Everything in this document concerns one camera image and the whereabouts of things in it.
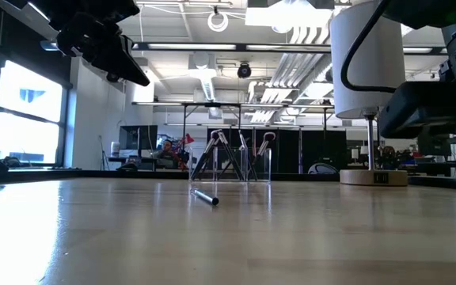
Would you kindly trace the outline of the white shade table lamp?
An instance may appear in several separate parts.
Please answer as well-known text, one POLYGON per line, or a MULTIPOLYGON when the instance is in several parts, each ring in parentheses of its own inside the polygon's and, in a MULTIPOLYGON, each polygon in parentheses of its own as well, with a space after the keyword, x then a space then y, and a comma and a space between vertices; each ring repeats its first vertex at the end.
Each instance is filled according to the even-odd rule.
MULTIPOLYGON (((330 22, 334 110, 342 120, 364 119, 367 124, 368 168, 340 171, 340 183, 356 186, 405 187, 405 171, 379 170, 375 166, 376 118, 392 92, 354 91, 341 81, 349 48, 369 23, 382 0, 354 0, 330 22)), ((405 81, 401 25, 379 18, 348 62, 348 81, 354 86, 398 87, 405 81)))

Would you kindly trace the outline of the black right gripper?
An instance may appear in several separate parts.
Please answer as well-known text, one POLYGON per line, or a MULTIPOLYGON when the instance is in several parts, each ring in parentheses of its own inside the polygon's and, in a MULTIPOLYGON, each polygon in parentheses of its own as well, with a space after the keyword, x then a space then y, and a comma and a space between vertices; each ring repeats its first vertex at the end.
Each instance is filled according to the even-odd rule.
MULTIPOLYGON (((426 127, 437 134, 456 132, 456 84, 403 83, 382 109, 378 125, 386 139, 413 139, 426 127)), ((456 136, 449 143, 456 144, 456 136)))

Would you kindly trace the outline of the black metal frame rack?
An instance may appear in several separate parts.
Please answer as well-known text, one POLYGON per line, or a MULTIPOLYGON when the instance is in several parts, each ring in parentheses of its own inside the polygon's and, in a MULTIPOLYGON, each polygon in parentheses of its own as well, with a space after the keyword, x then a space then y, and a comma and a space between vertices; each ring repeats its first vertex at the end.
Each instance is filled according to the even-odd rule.
MULTIPOLYGON (((238 109, 238 124, 235 125, 235 124, 219 124, 219 126, 221 125, 227 125, 228 127, 237 127, 238 130, 241 130, 241 127, 252 127, 252 128, 255 128, 255 127, 263 127, 263 128, 272 128, 272 127, 277 127, 278 129, 279 128, 283 128, 283 127, 298 127, 300 130, 302 130, 302 128, 304 127, 311 127, 311 126, 306 126, 306 125, 284 125, 284 124, 278 124, 278 122, 274 123, 274 124, 247 124, 247 125, 244 125, 242 126, 241 125, 241 110, 243 108, 249 108, 249 107, 269 107, 269 108, 274 108, 275 110, 277 110, 278 108, 291 108, 291 107, 297 107, 297 108, 312 108, 312 107, 319 107, 320 109, 323 110, 323 138, 322 138, 322 149, 321 149, 321 152, 320 152, 320 156, 319 156, 319 160, 320 162, 330 162, 332 159, 332 156, 330 155, 329 156, 329 146, 327 144, 327 126, 326 126, 326 122, 327 122, 327 110, 328 109, 331 109, 333 108, 332 105, 288 105, 288 104, 236 104, 236 103, 222 103, 222 102, 213 102, 213 101, 209 101, 209 102, 172 102, 172 101, 163 101, 163 102, 160 102, 160 101, 157 101, 157 102, 132 102, 131 103, 132 105, 148 105, 148 106, 182 106, 184 108, 184 114, 183 114, 183 123, 182 123, 182 127, 183 127, 183 137, 184 135, 186 134, 185 132, 185 128, 186 128, 186 120, 187 120, 187 117, 194 112, 194 110, 192 110, 190 113, 187 113, 187 108, 188 106, 195 106, 195 110, 197 109, 197 107, 199 106, 202 106, 204 108, 228 108, 231 110, 231 108, 237 108, 238 109)), ((302 135, 299 134, 299 143, 298 143, 298 146, 302 146, 302 140, 303 140, 303 137, 302 135)), ((189 174, 191 176, 191 173, 192 171, 194 170, 191 166, 188 167, 189 169, 189 174)))

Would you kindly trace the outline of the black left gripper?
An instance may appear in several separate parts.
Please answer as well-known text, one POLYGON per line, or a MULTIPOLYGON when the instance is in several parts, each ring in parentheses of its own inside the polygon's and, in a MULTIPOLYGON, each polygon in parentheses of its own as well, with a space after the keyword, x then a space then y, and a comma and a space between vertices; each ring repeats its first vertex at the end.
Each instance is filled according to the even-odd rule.
POLYGON ((140 86, 148 86, 145 75, 131 55, 132 40, 124 35, 117 39, 117 24, 79 12, 68 21, 56 37, 57 48, 70 57, 82 56, 108 73, 111 81, 124 79, 140 86), (113 53, 102 55, 114 42, 113 53))

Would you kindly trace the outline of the dark background desk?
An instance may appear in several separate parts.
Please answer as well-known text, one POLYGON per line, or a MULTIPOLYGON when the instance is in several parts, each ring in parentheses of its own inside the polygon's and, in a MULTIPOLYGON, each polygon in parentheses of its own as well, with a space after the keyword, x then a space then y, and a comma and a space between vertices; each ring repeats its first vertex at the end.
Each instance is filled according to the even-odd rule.
POLYGON ((404 165, 408 173, 425 173, 427 176, 451 177, 451 170, 456 170, 456 161, 422 162, 416 165, 404 165))

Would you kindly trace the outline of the clear acrylic brush organizer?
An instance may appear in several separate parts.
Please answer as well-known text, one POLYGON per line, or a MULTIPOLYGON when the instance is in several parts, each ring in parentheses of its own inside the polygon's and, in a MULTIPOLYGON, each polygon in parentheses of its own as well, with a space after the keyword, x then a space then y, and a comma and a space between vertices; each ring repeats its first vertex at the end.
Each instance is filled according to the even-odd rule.
POLYGON ((191 182, 269 182, 272 177, 272 151, 257 156, 251 150, 214 146, 190 149, 188 179, 191 182))

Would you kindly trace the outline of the dark computer monitor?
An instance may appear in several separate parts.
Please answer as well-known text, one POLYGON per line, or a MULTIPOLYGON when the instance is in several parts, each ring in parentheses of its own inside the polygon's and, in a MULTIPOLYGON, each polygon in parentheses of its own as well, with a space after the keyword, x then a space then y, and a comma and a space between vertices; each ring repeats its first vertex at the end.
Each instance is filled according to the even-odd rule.
POLYGON ((450 143, 444 136, 420 136, 417 139, 418 151, 423 156, 451 156, 450 143))
POLYGON ((119 143, 121 150, 134 150, 140 157, 150 157, 157 149, 158 126, 121 126, 119 143))

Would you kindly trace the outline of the white ceiling air duct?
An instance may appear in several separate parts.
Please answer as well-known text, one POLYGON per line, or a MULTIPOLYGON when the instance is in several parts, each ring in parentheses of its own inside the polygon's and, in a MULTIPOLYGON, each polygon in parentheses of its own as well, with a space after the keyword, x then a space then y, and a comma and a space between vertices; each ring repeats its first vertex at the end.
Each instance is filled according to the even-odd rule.
POLYGON ((195 51, 188 58, 189 76, 199 79, 207 101, 215 100, 213 78, 217 76, 215 55, 205 51, 195 51))

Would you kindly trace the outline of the white dome-shaped object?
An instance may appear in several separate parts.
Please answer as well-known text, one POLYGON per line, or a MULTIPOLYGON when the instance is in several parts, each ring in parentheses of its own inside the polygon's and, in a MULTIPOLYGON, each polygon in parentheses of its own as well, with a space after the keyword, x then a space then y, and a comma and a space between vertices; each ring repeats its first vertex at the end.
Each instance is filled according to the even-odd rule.
POLYGON ((309 175, 334 175, 338 173, 338 169, 334 166, 322 162, 314 163, 308 170, 309 175))

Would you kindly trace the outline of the large glass window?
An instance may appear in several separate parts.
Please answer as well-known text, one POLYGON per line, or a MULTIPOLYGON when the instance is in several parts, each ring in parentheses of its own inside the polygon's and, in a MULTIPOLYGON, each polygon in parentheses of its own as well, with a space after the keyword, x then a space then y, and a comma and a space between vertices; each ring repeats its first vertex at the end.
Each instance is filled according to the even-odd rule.
POLYGON ((0 68, 0 159, 61 162, 66 95, 59 83, 7 60, 0 68))

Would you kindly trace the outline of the black partition panels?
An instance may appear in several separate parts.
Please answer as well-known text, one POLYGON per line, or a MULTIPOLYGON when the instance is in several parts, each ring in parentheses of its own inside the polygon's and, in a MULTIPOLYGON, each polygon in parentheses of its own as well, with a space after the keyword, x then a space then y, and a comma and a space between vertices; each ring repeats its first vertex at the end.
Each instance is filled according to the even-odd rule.
POLYGON ((250 149, 259 150, 264 134, 273 132, 275 139, 269 143, 272 149, 272 172, 298 174, 299 151, 302 151, 302 173, 308 172, 316 162, 326 160, 339 169, 347 166, 346 131, 290 130, 290 129, 242 129, 250 149))

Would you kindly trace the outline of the person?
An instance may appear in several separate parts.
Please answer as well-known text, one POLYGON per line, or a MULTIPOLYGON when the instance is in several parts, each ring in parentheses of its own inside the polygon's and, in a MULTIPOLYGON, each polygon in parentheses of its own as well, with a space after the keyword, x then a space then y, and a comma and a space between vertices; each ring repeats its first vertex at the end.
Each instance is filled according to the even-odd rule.
POLYGON ((170 140, 166 139, 162 142, 161 149, 156 153, 157 159, 173 160, 174 152, 172 148, 173 144, 170 140))

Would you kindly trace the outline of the grey marker centre table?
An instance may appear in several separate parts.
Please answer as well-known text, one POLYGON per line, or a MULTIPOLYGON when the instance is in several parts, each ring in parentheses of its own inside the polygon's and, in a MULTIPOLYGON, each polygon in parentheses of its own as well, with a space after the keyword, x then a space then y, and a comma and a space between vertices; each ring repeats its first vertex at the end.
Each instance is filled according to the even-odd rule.
POLYGON ((219 198, 215 196, 209 196, 205 192, 200 191, 198 188, 193 188, 192 194, 200 198, 206 203, 209 203, 211 206, 217 206, 219 204, 219 198))

